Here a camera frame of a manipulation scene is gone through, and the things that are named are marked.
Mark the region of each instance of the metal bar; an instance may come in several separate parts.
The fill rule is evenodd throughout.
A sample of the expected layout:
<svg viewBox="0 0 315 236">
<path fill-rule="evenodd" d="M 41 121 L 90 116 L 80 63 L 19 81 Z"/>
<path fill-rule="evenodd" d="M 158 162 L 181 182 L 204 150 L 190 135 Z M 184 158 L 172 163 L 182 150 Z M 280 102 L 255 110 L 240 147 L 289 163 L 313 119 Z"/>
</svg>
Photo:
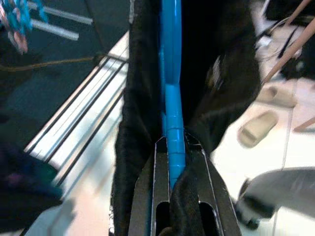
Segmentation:
<svg viewBox="0 0 315 236">
<path fill-rule="evenodd" d="M 40 142 L 40 140 L 49 132 L 49 130 L 57 123 L 57 121 L 60 119 L 60 117 L 66 112 L 66 110 L 73 104 L 73 102 L 78 98 L 78 96 L 83 92 L 83 90 L 90 84 L 90 82 L 95 78 L 95 76 L 98 74 L 98 72 L 103 68 L 103 66 L 109 61 L 110 57 L 107 57 L 104 62 L 96 69 L 94 72 L 92 71 L 92 74 L 90 74 L 87 77 L 87 80 L 84 81 L 84 84 L 81 84 L 81 86 L 69 97 L 69 101 L 66 101 L 66 106 L 62 106 L 61 110 L 57 112 L 57 116 L 53 118 L 51 123 L 47 125 L 44 132 L 42 132 L 35 143 L 33 143 L 30 147 L 26 148 L 26 152 L 30 154 L 36 145 Z"/>
<path fill-rule="evenodd" d="M 34 2 L 29 1 L 28 2 L 28 6 L 29 6 L 30 9 L 37 10 L 37 5 Z M 70 12 L 66 12 L 66 11 L 60 11 L 60 10 L 57 10 L 57 9 L 54 9 L 54 8 L 51 8 L 51 7 L 45 6 L 45 7 L 43 7 L 43 10 L 44 10 L 44 12 L 46 12 L 48 14 L 51 14 L 51 15 L 54 15 L 54 16 L 59 16 L 59 17 L 62 17 L 62 18 L 66 18 L 66 19 L 69 19 L 69 20 L 76 21 L 76 22 L 80 22 L 80 23 L 83 23 L 83 24 L 86 24 L 86 25 L 91 25 L 93 23 L 93 19 L 91 19 L 91 18 L 88 18 L 88 17 L 85 17 L 85 16 L 76 15 L 76 14 L 73 14 L 73 13 L 70 13 Z"/>
<path fill-rule="evenodd" d="M 53 33 L 55 35 L 58 35 L 60 37 L 64 37 L 73 41 L 77 41 L 79 39 L 79 34 L 76 32 L 72 32 L 58 26 L 53 26 L 53 25 L 50 25 L 50 24 L 47 24 L 47 23 L 44 23 L 35 19 L 31 19 L 31 23 L 33 27 L 36 29 Z"/>
<path fill-rule="evenodd" d="M 62 146 L 64 141 L 69 137 L 71 132 L 74 130 L 74 128 L 79 124 L 79 122 L 82 120 L 82 118 L 85 116 L 85 114 L 89 111 L 89 109 L 92 107 L 92 105 L 98 100 L 98 98 L 101 96 L 101 94 L 104 92 L 104 90 L 108 87 L 108 85 L 112 82 L 112 80 L 115 78 L 115 76 L 120 72 L 122 67 L 125 65 L 125 63 L 122 63 L 118 69 L 114 72 L 114 74 L 107 80 L 106 84 L 101 88 L 101 90 L 98 92 L 98 94 L 92 99 L 92 101 L 88 104 L 87 108 L 80 114 L 78 119 L 75 121 L 75 123 L 70 127 L 68 132 L 63 136 L 63 138 L 60 140 L 60 142 L 57 144 L 57 146 L 54 148 L 54 150 L 48 155 L 45 162 L 49 162 L 55 153 L 59 150 L 59 148 Z"/>
<path fill-rule="evenodd" d="M 72 168 L 74 167 L 74 165 L 77 163 L 77 161 L 79 160 L 80 156 L 83 154 L 83 152 L 85 151 L 85 149 L 88 147 L 88 145 L 90 144 L 90 142 L 93 140 L 94 136 L 97 134 L 97 132 L 99 131 L 99 129 L 102 127 L 102 125 L 104 124 L 104 122 L 106 121 L 106 119 L 108 118 L 108 116 L 110 115 L 110 113 L 112 112 L 112 110 L 115 108 L 116 104 L 120 101 L 120 99 L 123 96 L 124 91 L 121 91 L 119 96 L 116 98 L 116 100 L 114 101 L 113 105 L 110 107 L 109 111 L 105 114 L 105 116 L 103 117 L 103 119 L 100 121 L 100 123 L 97 125 L 97 127 L 95 128 L 95 130 L 93 131 L 92 135 L 89 137 L 89 139 L 86 141 L 86 143 L 83 145 L 83 147 L 81 148 L 81 150 L 79 151 L 79 153 L 75 156 L 73 162 L 70 164 L 70 166 L 67 168 L 66 172 L 64 173 L 64 175 L 60 178 L 60 180 L 57 182 L 56 186 L 60 186 L 63 181 L 65 180 L 65 178 L 69 175 L 70 171 L 72 170 Z"/>
</svg>

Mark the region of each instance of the blue plastic rod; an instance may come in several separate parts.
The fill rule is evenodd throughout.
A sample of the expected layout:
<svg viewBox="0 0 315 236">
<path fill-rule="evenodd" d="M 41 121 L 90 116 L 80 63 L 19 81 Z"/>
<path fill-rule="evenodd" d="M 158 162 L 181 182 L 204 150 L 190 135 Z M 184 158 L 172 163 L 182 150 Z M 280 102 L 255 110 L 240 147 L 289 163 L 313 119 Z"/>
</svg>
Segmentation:
<svg viewBox="0 0 315 236">
<path fill-rule="evenodd" d="M 181 0 L 162 0 L 160 70 L 161 94 L 162 99 L 165 99 L 162 121 L 163 132 L 167 138 L 169 180 L 172 189 L 185 168 L 184 124 L 179 83 L 182 59 L 181 11 Z"/>
</svg>

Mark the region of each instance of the beige slide sandal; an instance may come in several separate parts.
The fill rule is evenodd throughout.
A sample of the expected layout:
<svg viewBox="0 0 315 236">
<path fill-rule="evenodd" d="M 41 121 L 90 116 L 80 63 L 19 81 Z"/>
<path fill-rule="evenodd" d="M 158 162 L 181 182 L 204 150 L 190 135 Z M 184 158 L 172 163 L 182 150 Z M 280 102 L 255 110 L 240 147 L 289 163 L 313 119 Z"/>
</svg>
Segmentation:
<svg viewBox="0 0 315 236">
<path fill-rule="evenodd" d="M 278 115 L 267 111 L 245 123 L 238 133 L 238 140 L 248 148 L 253 148 L 263 140 L 278 123 Z"/>
<path fill-rule="evenodd" d="M 263 88 L 256 101 L 287 108 L 293 108 L 297 104 L 295 96 L 277 87 Z"/>
</svg>

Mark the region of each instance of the blue plastic bar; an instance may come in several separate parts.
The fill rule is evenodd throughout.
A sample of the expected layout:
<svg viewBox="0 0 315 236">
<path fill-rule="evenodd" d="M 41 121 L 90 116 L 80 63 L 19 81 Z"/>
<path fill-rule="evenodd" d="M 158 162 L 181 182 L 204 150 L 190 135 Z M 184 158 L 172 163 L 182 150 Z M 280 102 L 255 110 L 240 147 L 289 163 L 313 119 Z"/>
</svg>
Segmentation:
<svg viewBox="0 0 315 236">
<path fill-rule="evenodd" d="M 182 59 L 181 0 L 162 0 L 160 16 L 160 70 L 162 98 L 165 94 L 165 115 L 162 113 L 167 138 L 169 180 L 171 188 L 185 168 L 184 124 L 180 93 Z"/>
</svg>

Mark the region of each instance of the dark floor mat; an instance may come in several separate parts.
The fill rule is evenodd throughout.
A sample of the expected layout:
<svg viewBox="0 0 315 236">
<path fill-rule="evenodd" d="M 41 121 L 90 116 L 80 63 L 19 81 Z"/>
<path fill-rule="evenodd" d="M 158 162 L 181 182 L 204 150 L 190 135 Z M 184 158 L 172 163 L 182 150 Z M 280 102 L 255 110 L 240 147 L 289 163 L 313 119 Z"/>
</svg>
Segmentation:
<svg viewBox="0 0 315 236">
<path fill-rule="evenodd" d="M 99 51 L 107 53 L 127 31 L 128 1 L 88 2 L 91 5 L 90 11 L 82 0 L 46 0 L 44 5 L 93 17 L 98 31 L 94 26 L 48 15 L 50 24 L 78 33 L 79 40 L 71 41 L 34 29 L 28 35 L 29 52 L 19 55 L 8 42 L 6 33 L 0 32 L 0 64 L 21 66 L 52 60 L 92 57 Z M 31 16 L 38 19 L 35 11 L 31 11 Z M 0 115 L 6 114 L 10 118 L 9 121 L 0 124 L 0 139 L 9 139 L 18 146 L 25 147 L 93 67 L 93 62 L 88 61 L 23 72 L 0 70 Z"/>
</svg>

